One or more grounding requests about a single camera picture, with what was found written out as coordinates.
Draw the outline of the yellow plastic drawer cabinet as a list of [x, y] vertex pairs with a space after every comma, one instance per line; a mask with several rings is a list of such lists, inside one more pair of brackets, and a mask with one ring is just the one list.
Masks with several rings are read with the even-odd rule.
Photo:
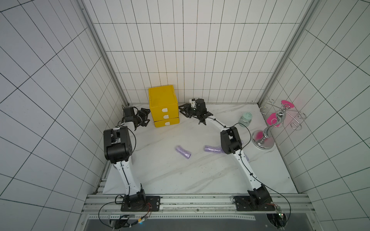
[[156, 128], [180, 123], [178, 101], [173, 85], [150, 88], [149, 107]]

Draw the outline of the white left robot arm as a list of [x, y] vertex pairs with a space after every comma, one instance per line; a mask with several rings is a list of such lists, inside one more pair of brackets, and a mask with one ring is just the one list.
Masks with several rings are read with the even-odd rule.
[[105, 159], [119, 172], [125, 185], [123, 202], [129, 207], [146, 204], [145, 191], [132, 173], [132, 155], [137, 145], [134, 131], [148, 125], [149, 114], [149, 109], [125, 107], [117, 126], [103, 132]]

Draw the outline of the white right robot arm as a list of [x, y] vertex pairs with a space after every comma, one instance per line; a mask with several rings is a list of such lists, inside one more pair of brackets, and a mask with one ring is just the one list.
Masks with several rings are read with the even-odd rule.
[[196, 118], [199, 120], [199, 124], [212, 124], [220, 130], [221, 149], [225, 154], [232, 155], [235, 158], [250, 186], [247, 203], [253, 207], [253, 209], [257, 209], [265, 203], [268, 203], [270, 201], [269, 191], [266, 186], [259, 181], [254, 171], [251, 169], [247, 156], [243, 151], [247, 145], [242, 144], [236, 126], [227, 126], [217, 120], [214, 115], [207, 110], [205, 102], [202, 99], [191, 101], [178, 108], [179, 112], [185, 117]]

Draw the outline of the pale green jar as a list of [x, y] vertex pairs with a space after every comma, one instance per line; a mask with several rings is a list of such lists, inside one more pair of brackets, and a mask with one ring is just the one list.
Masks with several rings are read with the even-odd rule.
[[252, 114], [250, 112], [244, 113], [239, 119], [239, 123], [243, 124], [246, 127], [250, 125], [251, 121], [252, 121]]

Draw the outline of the pink metal cup rack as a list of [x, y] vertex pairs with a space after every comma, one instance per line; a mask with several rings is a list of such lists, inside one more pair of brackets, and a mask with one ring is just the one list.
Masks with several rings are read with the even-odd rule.
[[302, 123], [307, 118], [306, 114], [298, 111], [295, 105], [289, 101], [282, 100], [280, 106], [271, 98], [265, 99], [265, 103], [271, 106], [274, 111], [268, 112], [267, 107], [260, 107], [262, 115], [268, 115], [267, 127], [264, 130], [255, 131], [252, 134], [252, 143], [261, 150], [270, 150], [274, 146], [272, 129], [283, 127], [286, 117], [292, 119], [290, 126], [295, 131], [302, 129]]

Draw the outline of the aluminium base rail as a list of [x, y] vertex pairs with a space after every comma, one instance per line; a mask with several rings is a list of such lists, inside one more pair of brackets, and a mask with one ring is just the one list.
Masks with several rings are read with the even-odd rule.
[[272, 194], [270, 201], [251, 207], [245, 194], [150, 194], [147, 202], [130, 206], [122, 196], [113, 194], [89, 195], [85, 200], [82, 214], [94, 219], [118, 219], [129, 216], [138, 219], [147, 215], [149, 219], [159, 218], [236, 218], [254, 220], [256, 215], [315, 214], [313, 205], [306, 194]]

